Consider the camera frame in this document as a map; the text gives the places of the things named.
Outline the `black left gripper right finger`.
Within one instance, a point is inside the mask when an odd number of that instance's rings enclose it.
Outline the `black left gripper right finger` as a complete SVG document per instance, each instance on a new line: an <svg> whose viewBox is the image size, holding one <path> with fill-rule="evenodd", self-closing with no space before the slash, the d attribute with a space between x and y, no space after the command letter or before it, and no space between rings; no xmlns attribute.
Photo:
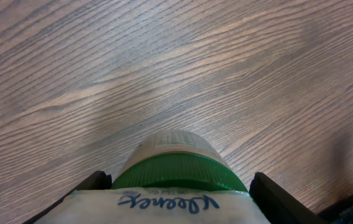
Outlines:
<svg viewBox="0 0 353 224"><path fill-rule="evenodd" d="M272 224L327 224L264 173L255 173L249 193Z"/></svg>

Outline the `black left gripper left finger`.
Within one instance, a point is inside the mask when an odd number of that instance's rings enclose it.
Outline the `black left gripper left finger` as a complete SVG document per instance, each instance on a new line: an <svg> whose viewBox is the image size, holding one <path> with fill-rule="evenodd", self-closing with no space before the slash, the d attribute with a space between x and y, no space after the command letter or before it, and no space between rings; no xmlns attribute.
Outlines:
<svg viewBox="0 0 353 224"><path fill-rule="evenodd" d="M58 199L56 202L51 204L46 209L42 210L38 214L34 215L32 218L25 221L23 224L33 224L48 212L53 210L55 207L60 205L70 194L81 190L108 190L112 187L112 176L111 174L106 174L104 171L97 170L93 172L89 177L80 182L76 187L72 188L64 196Z"/></svg>

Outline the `teal Kleenex tissue pack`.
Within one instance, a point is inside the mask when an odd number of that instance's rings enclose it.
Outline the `teal Kleenex tissue pack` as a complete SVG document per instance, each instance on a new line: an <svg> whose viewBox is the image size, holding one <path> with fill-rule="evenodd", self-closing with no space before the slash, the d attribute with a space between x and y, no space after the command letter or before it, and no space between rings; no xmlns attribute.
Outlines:
<svg viewBox="0 0 353 224"><path fill-rule="evenodd" d="M38 223L270 224L247 192L179 188L80 190Z"/></svg>

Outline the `green lid white jar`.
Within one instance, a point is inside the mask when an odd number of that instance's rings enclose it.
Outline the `green lid white jar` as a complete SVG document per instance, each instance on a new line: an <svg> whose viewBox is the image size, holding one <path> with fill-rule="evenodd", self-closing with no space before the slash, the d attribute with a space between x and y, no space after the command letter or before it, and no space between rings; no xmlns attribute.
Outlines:
<svg viewBox="0 0 353 224"><path fill-rule="evenodd" d="M207 140L180 129L159 131L139 143L112 187L247 190Z"/></svg>

